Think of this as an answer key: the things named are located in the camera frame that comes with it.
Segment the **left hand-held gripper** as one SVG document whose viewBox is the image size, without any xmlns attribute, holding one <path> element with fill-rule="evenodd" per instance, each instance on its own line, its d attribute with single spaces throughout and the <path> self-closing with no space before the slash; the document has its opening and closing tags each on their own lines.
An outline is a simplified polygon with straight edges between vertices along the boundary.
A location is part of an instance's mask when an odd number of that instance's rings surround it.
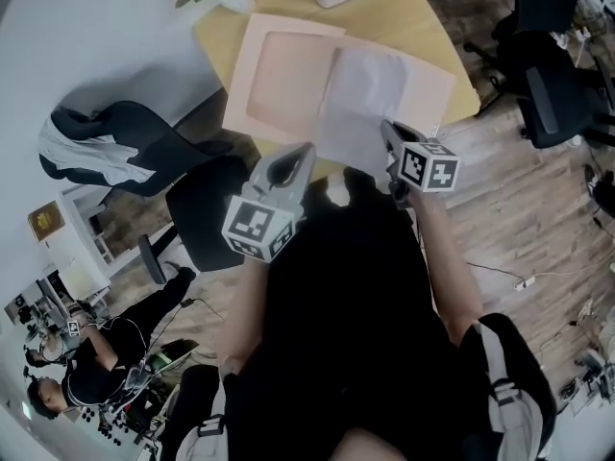
<svg viewBox="0 0 615 461">
<path fill-rule="evenodd" d="M 315 146 L 295 143 L 261 158 L 231 197 L 222 236 L 242 255 L 271 262 L 296 234 L 316 161 Z"/>
</svg>

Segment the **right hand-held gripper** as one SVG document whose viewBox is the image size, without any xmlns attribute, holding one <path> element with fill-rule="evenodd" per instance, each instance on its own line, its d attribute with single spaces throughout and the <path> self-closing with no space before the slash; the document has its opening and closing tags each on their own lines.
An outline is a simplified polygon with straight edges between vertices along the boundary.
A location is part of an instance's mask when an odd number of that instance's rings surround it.
<svg viewBox="0 0 615 461">
<path fill-rule="evenodd" d="M 410 207 L 411 188 L 422 193 L 446 193 L 455 189 L 460 157 L 435 137 L 399 122 L 381 121 L 380 132 L 389 155 L 386 172 L 389 192 L 399 209 Z"/>
</svg>

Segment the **pink box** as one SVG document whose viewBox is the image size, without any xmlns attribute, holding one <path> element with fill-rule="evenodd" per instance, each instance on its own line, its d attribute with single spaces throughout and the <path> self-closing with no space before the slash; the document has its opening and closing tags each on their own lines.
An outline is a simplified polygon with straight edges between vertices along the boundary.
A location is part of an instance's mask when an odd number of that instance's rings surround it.
<svg viewBox="0 0 615 461">
<path fill-rule="evenodd" d="M 319 113 L 335 50 L 364 48 L 401 57 L 409 71 L 397 121 L 428 135 L 437 130 L 455 76 L 431 63 L 344 30 L 301 19 L 250 17 L 236 61 L 223 119 L 225 129 L 281 145 L 316 146 Z"/>
</svg>

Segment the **person's right forearm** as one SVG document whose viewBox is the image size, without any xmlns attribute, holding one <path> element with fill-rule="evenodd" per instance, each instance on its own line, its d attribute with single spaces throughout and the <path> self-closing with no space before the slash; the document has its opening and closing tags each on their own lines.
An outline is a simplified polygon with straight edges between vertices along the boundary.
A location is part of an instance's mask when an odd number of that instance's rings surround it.
<svg viewBox="0 0 615 461">
<path fill-rule="evenodd" d="M 451 341 L 459 345 L 483 315 L 480 288 L 455 240 L 443 201 L 415 190 L 408 199 L 423 235 L 435 307 Z"/>
</svg>

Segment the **person's left forearm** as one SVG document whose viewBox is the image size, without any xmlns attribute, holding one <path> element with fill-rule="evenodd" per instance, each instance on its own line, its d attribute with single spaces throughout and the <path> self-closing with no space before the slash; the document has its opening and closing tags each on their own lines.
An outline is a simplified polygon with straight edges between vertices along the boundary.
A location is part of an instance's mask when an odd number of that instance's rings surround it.
<svg viewBox="0 0 615 461">
<path fill-rule="evenodd" d="M 238 374 L 261 341 L 268 265 L 247 258 L 218 338 L 218 357 Z"/>
</svg>

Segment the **black shell chair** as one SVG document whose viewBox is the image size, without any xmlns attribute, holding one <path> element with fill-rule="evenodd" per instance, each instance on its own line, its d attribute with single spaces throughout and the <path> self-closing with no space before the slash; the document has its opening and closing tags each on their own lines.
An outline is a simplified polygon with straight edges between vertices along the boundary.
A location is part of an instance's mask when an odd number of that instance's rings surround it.
<svg viewBox="0 0 615 461">
<path fill-rule="evenodd" d="M 112 135 L 116 143 L 138 149 L 137 156 L 129 160 L 131 164 L 155 172 L 147 182 L 129 181 L 111 186 L 102 174 L 82 169 L 60 170 L 38 154 L 41 167 L 50 178 L 117 188 L 140 196 L 151 197 L 160 193 L 191 169 L 226 155 L 233 148 L 230 142 L 224 140 L 193 144 L 155 112 L 133 101 L 113 103 L 90 116 L 74 109 L 58 107 L 48 117 L 72 140 Z"/>
</svg>

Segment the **person's black clothing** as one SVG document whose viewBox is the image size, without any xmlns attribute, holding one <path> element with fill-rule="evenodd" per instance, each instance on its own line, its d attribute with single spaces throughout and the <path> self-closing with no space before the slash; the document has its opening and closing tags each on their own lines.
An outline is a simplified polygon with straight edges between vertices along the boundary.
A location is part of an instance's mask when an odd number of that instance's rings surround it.
<svg viewBox="0 0 615 461">
<path fill-rule="evenodd" d="M 209 418 L 223 366 L 229 461 L 463 461 L 463 439 L 490 430 L 480 336 L 472 326 L 451 341 L 414 208 L 359 171 L 344 183 L 345 206 L 323 182 L 310 190 L 306 221 L 267 264 L 263 334 L 240 372 L 219 357 L 184 372 L 160 461 L 176 461 Z M 483 307 L 478 321 L 500 335 L 512 380 L 540 407 L 543 461 L 550 384 L 508 316 Z"/>
</svg>

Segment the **black office chair with headrest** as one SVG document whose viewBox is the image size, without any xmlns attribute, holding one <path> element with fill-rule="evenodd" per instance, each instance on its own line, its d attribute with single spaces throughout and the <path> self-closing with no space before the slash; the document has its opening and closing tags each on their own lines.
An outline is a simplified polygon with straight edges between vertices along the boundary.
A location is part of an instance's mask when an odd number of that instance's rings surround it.
<svg viewBox="0 0 615 461">
<path fill-rule="evenodd" d="M 573 22 L 578 0 L 514 0 L 513 12 L 492 33 L 490 55 L 473 42 L 463 48 L 497 70 L 496 97 L 516 98 L 523 137 L 536 149 L 552 148 L 579 135 L 590 145 L 615 148 L 615 81 L 602 59 L 593 70 L 577 68 L 554 39 Z"/>
</svg>

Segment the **white jacket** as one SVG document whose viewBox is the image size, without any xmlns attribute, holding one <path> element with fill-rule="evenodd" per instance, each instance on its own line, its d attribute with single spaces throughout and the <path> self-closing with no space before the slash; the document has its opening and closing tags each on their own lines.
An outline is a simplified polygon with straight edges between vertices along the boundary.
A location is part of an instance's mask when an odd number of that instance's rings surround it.
<svg viewBox="0 0 615 461">
<path fill-rule="evenodd" d="M 155 172 L 133 165 L 138 149 L 115 142 L 110 134 L 85 140 L 65 136 L 48 117 L 39 133 L 38 153 L 60 170 L 82 169 L 102 174 L 111 186 L 122 182 L 147 182 Z"/>
</svg>

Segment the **open laptop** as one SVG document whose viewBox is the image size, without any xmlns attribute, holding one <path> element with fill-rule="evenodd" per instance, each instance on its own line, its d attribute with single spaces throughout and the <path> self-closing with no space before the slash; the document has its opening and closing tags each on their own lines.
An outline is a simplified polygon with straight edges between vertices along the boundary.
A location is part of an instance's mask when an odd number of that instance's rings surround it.
<svg viewBox="0 0 615 461">
<path fill-rule="evenodd" d="M 164 344 L 157 352 L 150 354 L 146 365 L 148 372 L 161 374 L 187 358 L 199 344 L 191 339 L 178 339 Z"/>
</svg>

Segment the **white cabinet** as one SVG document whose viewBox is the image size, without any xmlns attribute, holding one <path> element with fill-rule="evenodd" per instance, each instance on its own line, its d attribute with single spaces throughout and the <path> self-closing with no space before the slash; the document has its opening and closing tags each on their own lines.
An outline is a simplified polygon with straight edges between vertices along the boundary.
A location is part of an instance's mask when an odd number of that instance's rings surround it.
<svg viewBox="0 0 615 461">
<path fill-rule="evenodd" d="M 69 298 L 91 300 L 108 291 L 114 276 L 140 260 L 137 239 L 155 242 L 170 228 L 162 193 L 153 197 L 79 185 L 52 204 L 63 225 L 42 241 Z"/>
</svg>

